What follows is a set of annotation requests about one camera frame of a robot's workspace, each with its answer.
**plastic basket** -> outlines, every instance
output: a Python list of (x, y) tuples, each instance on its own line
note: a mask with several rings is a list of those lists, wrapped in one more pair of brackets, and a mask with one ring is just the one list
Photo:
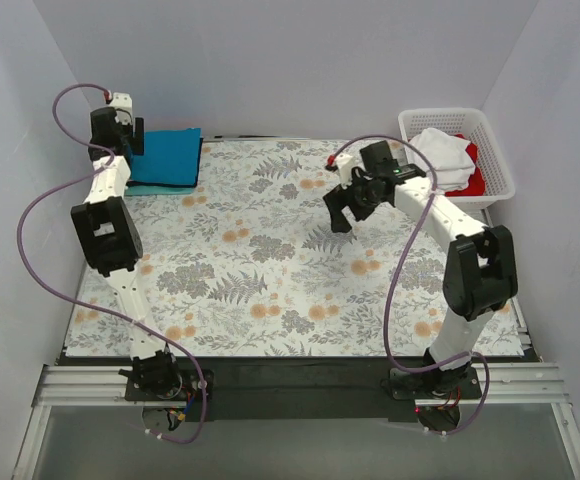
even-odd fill
[[(461, 133), (479, 148), (477, 165), (486, 182), (484, 195), (448, 197), (449, 200), (462, 210), (480, 210), (514, 195), (510, 171), (483, 112), (474, 108), (422, 108), (399, 114), (399, 128), (404, 139), (410, 140), (429, 127), (448, 135)], [(416, 154), (406, 149), (406, 155), (408, 163), (412, 163)]]

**flower pattern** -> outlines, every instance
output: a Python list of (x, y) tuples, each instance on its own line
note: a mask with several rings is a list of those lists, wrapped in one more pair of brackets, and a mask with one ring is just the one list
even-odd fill
[[(338, 177), (323, 164), (340, 145), (213, 143), (193, 194), (126, 198), (146, 254), (137, 268), (166, 336), (200, 356), (384, 355), (385, 295), (414, 222), (382, 204), (348, 234), (331, 232), (322, 197)], [(421, 355), (441, 330), (444, 264), (421, 234), (392, 304), (395, 355)], [(89, 268), (79, 298), (118, 308)], [(66, 355), (127, 356), (125, 324), (89, 313), (74, 310)], [(513, 308), (497, 312), (476, 349), (522, 354)]]

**gray floor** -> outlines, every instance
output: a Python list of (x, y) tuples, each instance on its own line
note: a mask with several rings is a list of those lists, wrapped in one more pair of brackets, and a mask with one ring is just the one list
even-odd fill
[(488, 405), (445, 441), (382, 420), (242, 421), (208, 424), (189, 446), (131, 428), (140, 412), (53, 408), (35, 478), (573, 478), (550, 405)]

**blue folded towel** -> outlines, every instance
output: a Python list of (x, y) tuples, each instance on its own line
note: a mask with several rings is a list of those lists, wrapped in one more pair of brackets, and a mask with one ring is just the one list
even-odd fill
[(145, 154), (133, 157), (128, 186), (196, 187), (202, 141), (199, 128), (146, 132)]

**gray wall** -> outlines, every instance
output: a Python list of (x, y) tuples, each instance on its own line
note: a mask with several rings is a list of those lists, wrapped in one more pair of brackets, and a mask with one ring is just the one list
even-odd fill
[(539, 3), (484, 109), (517, 184), (494, 216), (515, 235), (521, 307), (580, 427), (580, 1)]
[(35, 0), (78, 80), (149, 126), (398, 132), (407, 108), (481, 107), (536, 0)]
[[(10, 478), (44, 362), (59, 352), (70, 305), (29, 279), (15, 228), (24, 206), (58, 182), (90, 168), (82, 148), (52, 124), (53, 96), (74, 77), (31, 2), (0, 0), (0, 479)], [(68, 125), (88, 131), (78, 93), (62, 109)], [(41, 204), (26, 229), (31, 260), (44, 278), (74, 293), (83, 255), (69, 208), (83, 188)]]

